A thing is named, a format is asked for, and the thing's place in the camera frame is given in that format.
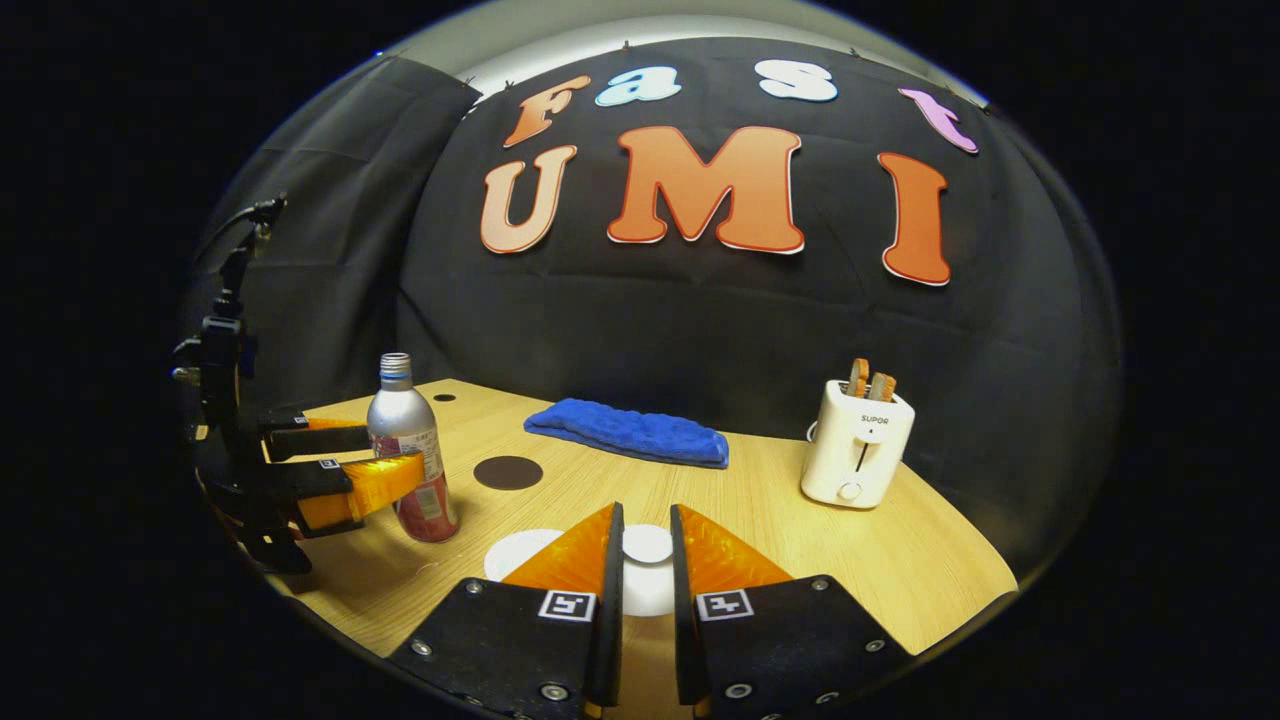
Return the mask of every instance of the white letter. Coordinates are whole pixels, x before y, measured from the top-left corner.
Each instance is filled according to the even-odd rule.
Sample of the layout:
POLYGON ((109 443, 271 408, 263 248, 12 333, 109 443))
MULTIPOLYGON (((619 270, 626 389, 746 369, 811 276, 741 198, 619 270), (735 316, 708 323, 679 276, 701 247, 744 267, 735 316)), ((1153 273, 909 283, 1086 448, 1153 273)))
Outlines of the white letter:
POLYGON ((676 68, 640 68, 611 79, 609 88, 595 96, 595 104, 608 108, 626 105, 632 100, 662 100, 677 92, 680 86, 676 85, 676 68))
POLYGON ((760 60, 755 72, 769 79, 760 81, 760 90, 774 97, 795 97, 813 102, 826 102, 836 97, 831 73, 810 63, 795 60, 760 60))

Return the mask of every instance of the white circle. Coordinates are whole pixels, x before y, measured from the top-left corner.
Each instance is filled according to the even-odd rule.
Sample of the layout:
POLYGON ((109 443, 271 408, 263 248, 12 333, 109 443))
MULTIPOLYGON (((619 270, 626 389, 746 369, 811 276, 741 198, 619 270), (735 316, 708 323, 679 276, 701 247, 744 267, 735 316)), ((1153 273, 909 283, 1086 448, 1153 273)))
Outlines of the white circle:
POLYGON ((622 614, 657 618, 676 611, 676 566, 673 562, 644 565, 622 561, 622 614))
POLYGON ((622 552, 636 562, 662 562, 671 557, 671 532, 658 525, 627 525, 622 552))
POLYGON ((539 528, 521 530, 502 538, 484 556, 485 577, 494 582, 502 582, 516 568, 524 565, 530 557, 538 555, 538 551, 563 534, 564 530, 539 528))

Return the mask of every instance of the bottle label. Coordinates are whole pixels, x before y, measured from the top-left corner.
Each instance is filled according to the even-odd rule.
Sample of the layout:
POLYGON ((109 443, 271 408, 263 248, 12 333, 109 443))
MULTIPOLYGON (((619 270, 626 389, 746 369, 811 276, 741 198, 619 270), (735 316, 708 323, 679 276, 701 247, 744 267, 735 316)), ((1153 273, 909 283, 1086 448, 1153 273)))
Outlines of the bottle label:
POLYGON ((378 457, 415 451, 422 452, 422 479, 425 482, 431 482, 444 473, 444 462, 440 459, 440 441, 434 428, 412 436, 378 438, 374 441, 374 455, 378 457))
POLYGON ((434 520, 444 512, 440 511, 440 501, 435 492, 435 483, 422 483, 413 491, 419 507, 422 509, 422 518, 434 520))
POLYGON ((449 497, 449 486, 444 483, 444 475, 440 475, 440 488, 444 491, 444 521, 457 528, 458 515, 453 511, 453 498, 449 497))

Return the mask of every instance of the black clamp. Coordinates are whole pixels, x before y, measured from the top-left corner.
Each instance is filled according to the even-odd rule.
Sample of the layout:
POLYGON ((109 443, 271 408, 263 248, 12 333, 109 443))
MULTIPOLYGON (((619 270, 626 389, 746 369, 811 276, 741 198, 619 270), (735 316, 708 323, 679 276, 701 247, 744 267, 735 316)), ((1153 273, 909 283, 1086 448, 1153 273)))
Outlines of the black clamp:
POLYGON ((465 578, 388 660, 499 716, 600 717, 622 676, 622 529, 614 503, 599 597, 465 578))
POLYGON ((284 193, 257 202, 214 233, 216 241, 236 223, 253 223, 219 270, 223 288, 200 332, 174 348, 172 377, 200 393, 202 416, 188 421, 183 448, 230 534, 264 571, 307 573, 311 561, 294 541, 353 530, 364 523, 315 529, 302 518, 297 501, 351 492, 351 479, 333 461, 273 462, 294 455, 367 450, 369 436, 362 425, 311 429, 302 413, 292 409, 251 420, 242 418, 241 380, 253 377, 257 341, 248 334, 243 318, 241 284, 250 260, 270 240, 271 225, 285 205, 284 193))
POLYGON ((692 596, 676 507, 671 534, 676 685, 695 717, 842 717, 836 708, 913 666, 914 657, 829 575, 692 596))

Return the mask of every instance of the letter m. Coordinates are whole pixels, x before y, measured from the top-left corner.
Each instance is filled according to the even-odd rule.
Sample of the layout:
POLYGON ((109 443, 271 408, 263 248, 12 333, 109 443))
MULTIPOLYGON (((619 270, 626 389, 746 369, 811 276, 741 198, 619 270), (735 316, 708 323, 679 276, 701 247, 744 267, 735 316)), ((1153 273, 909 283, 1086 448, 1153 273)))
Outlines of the letter m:
POLYGON ((622 215, 609 224, 614 242, 657 242, 667 234, 658 219, 658 193, 667 201, 681 237, 694 241, 724 197, 728 219, 716 237, 730 247, 790 255, 804 250, 804 233, 791 220, 791 154, 800 137, 777 128, 745 127, 730 136, 710 163, 703 163, 672 127, 622 133, 631 154, 622 215))

